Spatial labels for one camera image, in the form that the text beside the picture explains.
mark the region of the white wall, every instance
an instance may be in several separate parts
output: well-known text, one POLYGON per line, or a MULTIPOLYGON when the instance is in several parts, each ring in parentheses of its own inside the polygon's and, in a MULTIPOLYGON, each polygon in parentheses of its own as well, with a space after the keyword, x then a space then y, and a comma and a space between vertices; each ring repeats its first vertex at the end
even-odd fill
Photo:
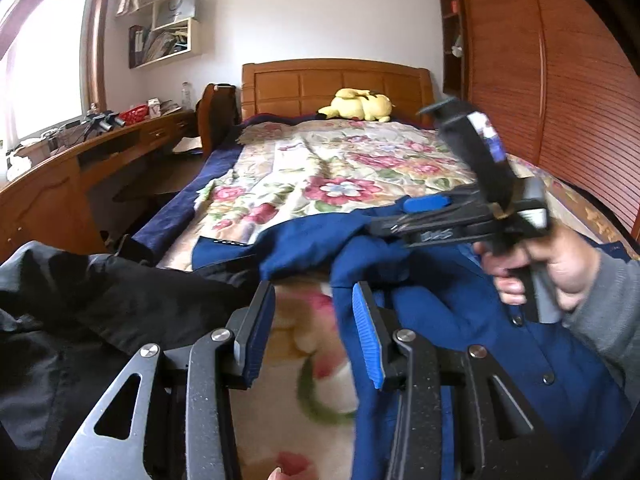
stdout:
POLYGON ((353 57, 424 67, 442 86, 439 0, 202 0, 202 54, 168 65, 127 68, 130 18, 110 0, 105 66, 108 105, 151 97, 180 101, 183 81, 197 96, 209 82, 241 83, 243 63, 353 57))

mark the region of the red basket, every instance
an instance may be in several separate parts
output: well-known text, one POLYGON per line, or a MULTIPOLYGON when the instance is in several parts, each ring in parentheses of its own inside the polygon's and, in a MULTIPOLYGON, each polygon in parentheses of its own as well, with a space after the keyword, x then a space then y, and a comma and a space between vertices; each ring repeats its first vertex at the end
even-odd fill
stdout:
POLYGON ((120 114, 120 118, 127 123, 127 126, 130 124, 140 123, 145 120, 145 117, 149 115, 149 106, 148 105, 140 105, 132 108, 131 110, 127 110, 126 112, 122 112, 120 114))

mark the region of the bed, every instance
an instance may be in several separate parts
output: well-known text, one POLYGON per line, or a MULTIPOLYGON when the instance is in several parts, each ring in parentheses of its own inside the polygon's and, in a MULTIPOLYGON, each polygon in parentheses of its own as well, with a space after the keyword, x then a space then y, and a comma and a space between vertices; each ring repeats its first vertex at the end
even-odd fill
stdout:
MULTIPOLYGON (((433 100, 423 68, 354 59, 245 65, 242 124, 216 124, 207 133, 217 148, 200 175, 135 238, 161 256, 160 266, 190 270, 200 236, 251 243, 288 219, 388 205, 471 182, 428 119, 415 115, 433 100), (317 117, 344 87, 385 93, 396 106, 395 120, 317 117)), ((215 110, 201 105, 199 114, 215 116, 215 110)), ((638 257, 624 233, 576 190, 517 157, 511 163, 521 176, 542 177, 559 221, 638 257)), ((322 275, 276 284, 260 378, 251 390, 232 393, 247 480, 266 480, 278 465, 310 480, 350 477, 357 401, 330 294, 322 275)))

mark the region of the window frame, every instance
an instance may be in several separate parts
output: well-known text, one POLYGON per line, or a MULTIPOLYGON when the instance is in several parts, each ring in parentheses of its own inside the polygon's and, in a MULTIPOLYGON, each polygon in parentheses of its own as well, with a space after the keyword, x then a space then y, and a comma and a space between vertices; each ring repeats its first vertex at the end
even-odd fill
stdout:
MULTIPOLYGON (((20 28, 31 12, 43 0, 16 0, 5 16, 0 16, 0 57, 4 57, 20 28)), ((106 22, 108 0, 85 0, 82 17, 80 43, 80 94, 82 110, 95 104, 100 111, 106 110, 106 94, 104 90, 104 27, 106 22)), ((61 123, 52 124, 28 136, 25 140, 41 135, 52 128, 57 128, 81 119, 83 116, 69 118, 61 123)))

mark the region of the floral bedspread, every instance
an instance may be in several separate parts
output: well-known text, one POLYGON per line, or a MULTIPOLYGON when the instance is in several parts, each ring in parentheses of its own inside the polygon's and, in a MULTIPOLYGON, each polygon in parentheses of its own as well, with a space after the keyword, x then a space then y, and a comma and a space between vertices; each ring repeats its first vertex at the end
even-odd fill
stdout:
MULTIPOLYGON (((244 149, 235 166, 200 192, 196 218, 161 265, 190 269, 198 236, 252 242, 292 218, 388 205, 472 180, 434 132, 401 123, 261 123, 248 127, 239 142, 244 149)), ((521 176, 539 171, 521 160, 512 163, 521 176)), ((606 240, 568 208, 566 203, 584 208, 576 205, 575 193, 541 176, 554 192, 556 218, 610 241, 608 222, 598 228, 606 240)), ((276 284, 276 315, 260 377, 249 391, 231 393, 246 480, 350 477, 357 398, 325 276, 276 284)))
POLYGON ((290 218, 388 205, 470 182, 434 132, 401 123, 308 121, 247 128, 236 165, 212 180, 200 234, 253 241, 290 218))

